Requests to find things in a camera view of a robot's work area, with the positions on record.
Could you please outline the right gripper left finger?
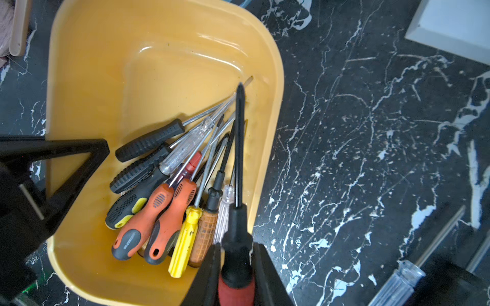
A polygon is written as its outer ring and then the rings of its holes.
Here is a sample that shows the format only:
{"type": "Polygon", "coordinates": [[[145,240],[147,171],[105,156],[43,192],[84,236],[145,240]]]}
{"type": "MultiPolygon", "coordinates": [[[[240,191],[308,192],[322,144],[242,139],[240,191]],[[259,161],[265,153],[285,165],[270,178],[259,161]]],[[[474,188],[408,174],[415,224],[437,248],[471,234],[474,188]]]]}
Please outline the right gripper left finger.
{"type": "Polygon", "coordinates": [[[190,289],[181,306],[186,305],[219,305],[218,283],[222,269],[222,247],[220,244],[210,246],[190,289]]]}

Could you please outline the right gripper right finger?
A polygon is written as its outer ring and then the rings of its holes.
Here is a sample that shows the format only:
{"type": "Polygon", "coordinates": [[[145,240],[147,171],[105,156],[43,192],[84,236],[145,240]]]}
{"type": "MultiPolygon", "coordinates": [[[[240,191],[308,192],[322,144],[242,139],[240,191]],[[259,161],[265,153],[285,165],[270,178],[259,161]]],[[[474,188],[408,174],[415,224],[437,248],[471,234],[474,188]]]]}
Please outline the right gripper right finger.
{"type": "Polygon", "coordinates": [[[254,305],[294,305],[263,244],[253,243],[252,267],[255,277],[254,305]]]}

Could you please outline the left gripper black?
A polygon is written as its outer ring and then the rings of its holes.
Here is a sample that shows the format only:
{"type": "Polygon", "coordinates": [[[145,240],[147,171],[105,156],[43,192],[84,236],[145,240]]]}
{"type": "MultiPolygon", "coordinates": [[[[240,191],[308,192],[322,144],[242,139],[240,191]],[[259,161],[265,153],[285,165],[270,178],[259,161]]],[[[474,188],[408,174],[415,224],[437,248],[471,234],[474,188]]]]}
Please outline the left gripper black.
{"type": "Polygon", "coordinates": [[[43,136],[1,136],[1,301],[11,302],[36,280],[25,258],[55,233],[85,184],[110,150],[104,139],[46,140],[43,136]],[[50,198],[31,180],[36,161],[88,154],[50,198]]]}

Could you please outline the red black handle screwdriver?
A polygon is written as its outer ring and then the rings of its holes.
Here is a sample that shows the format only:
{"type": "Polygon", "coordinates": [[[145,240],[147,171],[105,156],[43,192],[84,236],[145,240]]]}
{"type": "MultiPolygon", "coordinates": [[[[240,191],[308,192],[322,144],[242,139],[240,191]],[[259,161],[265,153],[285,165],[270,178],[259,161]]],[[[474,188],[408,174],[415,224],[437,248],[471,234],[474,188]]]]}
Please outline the red black handle screwdriver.
{"type": "Polygon", "coordinates": [[[235,204],[229,209],[228,232],[223,237],[225,260],[218,283],[220,305],[253,305],[255,279],[251,266],[253,239],[247,230],[247,206],[243,202],[244,85],[236,91],[235,204]]]}

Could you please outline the yellow plastic storage box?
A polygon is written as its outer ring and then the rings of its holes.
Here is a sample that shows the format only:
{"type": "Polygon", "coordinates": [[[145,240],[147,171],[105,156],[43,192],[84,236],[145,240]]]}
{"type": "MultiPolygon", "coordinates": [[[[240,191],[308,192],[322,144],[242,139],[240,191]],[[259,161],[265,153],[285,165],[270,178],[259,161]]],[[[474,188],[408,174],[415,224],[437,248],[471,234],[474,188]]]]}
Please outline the yellow plastic storage box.
{"type": "MultiPolygon", "coordinates": [[[[191,117],[246,88],[244,195],[253,228],[283,99],[283,63],[269,30],[225,1],[64,1],[51,31],[48,140],[103,138],[110,150],[191,117]]],[[[179,279],[168,261],[116,260],[105,225],[122,169],[110,154],[48,240],[56,274],[103,305],[180,305],[196,275],[179,279]]]]}

